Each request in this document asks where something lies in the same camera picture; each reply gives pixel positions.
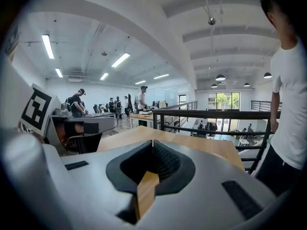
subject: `railing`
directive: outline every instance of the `railing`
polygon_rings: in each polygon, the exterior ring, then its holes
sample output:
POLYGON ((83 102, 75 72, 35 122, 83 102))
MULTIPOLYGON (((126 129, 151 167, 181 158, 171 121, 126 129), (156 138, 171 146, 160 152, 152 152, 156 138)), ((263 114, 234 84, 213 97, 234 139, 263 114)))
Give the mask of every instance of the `railing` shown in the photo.
MULTIPOLYGON (((192 111, 192 110, 196 110, 197 109, 197 101, 195 102, 188 102, 188 103, 183 103, 183 104, 179 104, 179 105, 173 105, 173 106, 168 106, 165 108, 161 108, 159 110, 171 110, 171 111, 175 111, 175 110, 180 110, 180 111, 192 111)), ((175 116, 175 115, 171 115, 171 116, 163 116, 163 123, 167 123, 168 126, 171 127, 182 127, 184 125, 185 122, 187 122, 189 120, 188 117, 184 117, 181 118, 180 116, 175 116)), ((174 133, 176 132, 180 132, 180 130, 178 129, 173 129, 174 133)))
POLYGON ((221 135, 231 135, 231 136, 256 136, 256 135, 264 135, 262 144, 260 146, 236 146, 237 150, 251 150, 251 149, 259 149, 259 152, 255 158, 242 158, 242 161, 253 161, 253 164, 249 168, 245 168, 249 174, 251 174, 257 167, 264 149, 267 146, 267 139, 269 138, 271 132, 271 122, 270 112, 223 112, 223 111, 200 111, 200 110, 165 110, 165 109, 158 109, 153 110, 153 126, 157 129, 157 115, 160 115, 160 127, 161 130, 165 131, 166 128, 174 129, 174 130, 183 130, 189 132, 195 132, 198 134, 221 134, 221 135), (263 132, 224 132, 224 131, 212 131, 212 130, 201 130, 201 129, 192 129, 192 128, 183 128, 177 126, 169 126, 165 125, 165 116, 179 116, 179 117, 194 117, 194 118, 224 118, 224 119, 238 119, 238 120, 261 120, 267 119, 266 129, 263 132))
MULTIPOLYGON (((281 111, 283 107, 283 103, 279 103, 278 111, 281 111)), ((263 102, 263 101, 251 101, 251 109, 260 111, 260 112, 270 112, 271 111, 271 102, 263 102)))

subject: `large window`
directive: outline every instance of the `large window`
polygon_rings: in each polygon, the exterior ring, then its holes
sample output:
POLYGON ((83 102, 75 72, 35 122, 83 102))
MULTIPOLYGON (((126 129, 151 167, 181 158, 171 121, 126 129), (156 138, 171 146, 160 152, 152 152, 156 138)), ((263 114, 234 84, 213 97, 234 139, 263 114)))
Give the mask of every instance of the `large window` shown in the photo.
POLYGON ((209 110, 240 109, 240 93, 210 93, 208 94, 209 110))

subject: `baseball cap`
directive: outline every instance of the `baseball cap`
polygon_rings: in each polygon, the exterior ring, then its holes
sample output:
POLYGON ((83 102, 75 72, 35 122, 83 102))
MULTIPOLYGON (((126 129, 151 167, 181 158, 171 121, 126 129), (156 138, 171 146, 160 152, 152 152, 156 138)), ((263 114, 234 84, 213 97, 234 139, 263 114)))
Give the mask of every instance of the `baseball cap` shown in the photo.
POLYGON ((80 89, 79 91, 82 92, 82 94, 86 95, 84 89, 80 89))

